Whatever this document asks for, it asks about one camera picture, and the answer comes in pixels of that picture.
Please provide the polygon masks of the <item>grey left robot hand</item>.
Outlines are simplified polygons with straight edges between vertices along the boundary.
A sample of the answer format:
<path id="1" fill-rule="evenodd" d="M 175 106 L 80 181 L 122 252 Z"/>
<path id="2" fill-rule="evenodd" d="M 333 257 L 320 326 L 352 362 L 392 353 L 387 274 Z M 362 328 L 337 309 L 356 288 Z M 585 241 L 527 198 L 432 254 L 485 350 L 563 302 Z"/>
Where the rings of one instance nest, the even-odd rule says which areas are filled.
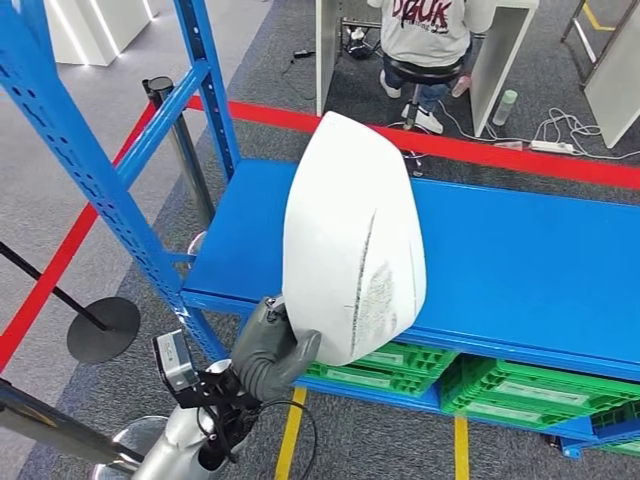
<path id="1" fill-rule="evenodd" d="M 296 337 L 282 296 L 265 297 L 242 328 L 231 365 L 246 392 L 272 400 L 315 361 L 322 338 L 316 330 Z"/>

